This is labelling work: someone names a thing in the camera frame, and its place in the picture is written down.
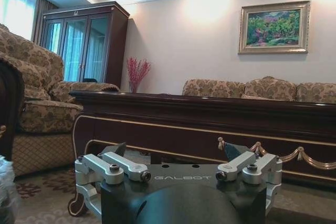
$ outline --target landscape painting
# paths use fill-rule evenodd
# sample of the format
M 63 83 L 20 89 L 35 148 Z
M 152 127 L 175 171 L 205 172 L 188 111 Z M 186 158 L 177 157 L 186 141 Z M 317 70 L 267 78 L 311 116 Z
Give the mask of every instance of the landscape painting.
M 299 44 L 300 10 L 249 13 L 247 46 L 287 46 Z
M 309 1 L 242 7 L 239 53 L 307 53 L 309 10 Z

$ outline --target glass cabinet door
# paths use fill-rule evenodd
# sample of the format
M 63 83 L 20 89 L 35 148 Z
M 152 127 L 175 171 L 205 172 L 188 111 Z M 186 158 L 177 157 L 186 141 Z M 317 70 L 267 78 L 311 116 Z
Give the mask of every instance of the glass cabinet door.
M 46 36 L 44 47 L 56 54 L 60 53 L 63 19 L 48 20 L 46 22 Z
M 66 20 L 62 53 L 65 81 L 79 81 L 82 52 L 85 43 L 86 23 L 86 17 L 76 20 Z
M 86 49 L 83 81 L 104 82 L 106 68 L 106 38 L 108 16 L 90 18 L 89 39 Z

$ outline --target dark wooden table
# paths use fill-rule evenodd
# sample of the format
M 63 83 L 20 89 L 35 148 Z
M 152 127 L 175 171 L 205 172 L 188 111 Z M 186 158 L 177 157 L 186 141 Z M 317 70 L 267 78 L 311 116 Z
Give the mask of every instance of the dark wooden table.
M 222 163 L 226 156 L 217 140 L 222 137 L 248 147 L 259 142 L 261 152 L 292 154 L 283 165 L 284 177 L 336 183 L 335 104 L 90 91 L 71 95 L 84 106 L 73 127 L 76 157 L 126 142 L 151 153 L 154 162 L 173 156 Z M 304 151 L 296 150 L 299 146 Z M 72 215 L 79 209 L 74 202 Z

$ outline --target cabinet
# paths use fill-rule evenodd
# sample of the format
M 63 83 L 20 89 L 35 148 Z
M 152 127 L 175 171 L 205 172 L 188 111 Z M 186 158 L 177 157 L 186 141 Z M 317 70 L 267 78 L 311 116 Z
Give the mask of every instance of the cabinet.
M 65 81 L 120 86 L 128 18 L 117 2 L 50 10 L 40 45 L 62 57 Z

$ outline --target red decorative branches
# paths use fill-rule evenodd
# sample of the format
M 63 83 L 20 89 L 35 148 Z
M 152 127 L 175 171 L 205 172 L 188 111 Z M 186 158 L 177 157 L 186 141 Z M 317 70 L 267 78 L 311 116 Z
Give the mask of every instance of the red decorative branches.
M 127 70 L 130 91 L 136 93 L 140 82 L 146 74 L 148 74 L 149 70 L 151 70 L 151 64 L 146 59 L 138 62 L 137 59 L 130 57 L 127 59 Z

